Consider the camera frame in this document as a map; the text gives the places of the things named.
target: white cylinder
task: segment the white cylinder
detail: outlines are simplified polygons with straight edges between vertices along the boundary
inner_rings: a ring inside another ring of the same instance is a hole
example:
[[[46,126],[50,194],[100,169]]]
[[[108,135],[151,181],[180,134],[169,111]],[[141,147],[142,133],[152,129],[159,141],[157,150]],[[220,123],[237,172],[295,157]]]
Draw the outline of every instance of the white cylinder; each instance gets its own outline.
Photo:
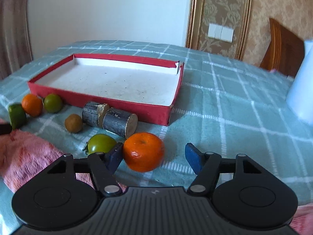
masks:
[[[313,40],[304,41],[305,56],[286,97],[298,118],[313,125]]]

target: wall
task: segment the wall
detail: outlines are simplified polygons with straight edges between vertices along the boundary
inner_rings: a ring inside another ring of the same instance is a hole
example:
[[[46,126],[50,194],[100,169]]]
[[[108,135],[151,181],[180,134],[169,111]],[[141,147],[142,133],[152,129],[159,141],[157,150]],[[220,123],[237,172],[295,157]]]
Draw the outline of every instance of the wall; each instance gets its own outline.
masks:
[[[205,0],[199,50],[234,58],[238,44],[245,0]],[[234,29],[233,42],[208,37],[209,23]]]
[[[243,60],[259,66],[270,43],[269,17],[299,37],[313,37],[313,0],[253,0]]]
[[[33,57],[81,40],[185,46],[190,0],[28,0]]]

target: dark cylindrical log piece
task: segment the dark cylindrical log piece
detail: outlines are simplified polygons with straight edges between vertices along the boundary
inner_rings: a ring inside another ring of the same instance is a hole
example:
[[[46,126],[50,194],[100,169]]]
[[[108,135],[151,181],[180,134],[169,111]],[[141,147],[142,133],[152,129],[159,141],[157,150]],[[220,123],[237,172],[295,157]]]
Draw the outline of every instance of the dark cylindrical log piece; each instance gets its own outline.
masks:
[[[138,123],[136,114],[124,110],[110,108],[103,119],[103,129],[121,137],[129,138],[134,134]]]
[[[102,128],[103,118],[109,108],[108,104],[100,104],[98,102],[89,101],[83,107],[81,118],[84,123],[90,126]]]

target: green plaid tablecloth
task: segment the green plaid tablecloth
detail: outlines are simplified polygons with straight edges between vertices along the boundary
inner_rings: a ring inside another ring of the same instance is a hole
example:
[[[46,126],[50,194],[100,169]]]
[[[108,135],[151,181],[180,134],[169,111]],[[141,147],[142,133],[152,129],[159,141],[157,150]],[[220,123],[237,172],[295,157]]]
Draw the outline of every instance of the green plaid tablecloth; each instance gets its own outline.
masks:
[[[219,55],[145,42],[76,42],[26,64],[2,80],[0,117],[9,121],[7,107],[29,93],[29,79],[73,53],[136,55],[185,62],[170,126],[138,124],[138,132],[151,132],[164,140],[164,162],[156,170],[143,174],[131,171],[122,162],[115,174],[119,182],[187,188],[195,178],[184,157],[185,145],[191,142],[202,152],[213,151],[227,158],[245,153],[290,186],[300,204],[313,202],[313,129],[298,121],[286,107],[285,97],[291,82],[279,73],[268,73]],[[81,109],[65,106],[60,113],[44,113],[30,120],[22,130],[46,139],[75,158],[82,158],[82,149],[92,135],[111,134],[88,126],[79,134],[68,133],[64,120],[71,113],[81,114]],[[229,178],[229,174],[223,175],[221,182]],[[17,227],[11,198],[12,193],[0,181],[2,234]]]

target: wooden headboard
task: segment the wooden headboard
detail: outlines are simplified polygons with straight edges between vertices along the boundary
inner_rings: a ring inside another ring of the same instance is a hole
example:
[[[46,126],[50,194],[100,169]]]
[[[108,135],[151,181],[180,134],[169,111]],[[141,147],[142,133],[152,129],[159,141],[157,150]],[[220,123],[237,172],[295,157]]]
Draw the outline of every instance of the wooden headboard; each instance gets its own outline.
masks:
[[[270,28],[271,42],[260,67],[295,77],[304,58],[303,40],[273,18]]]

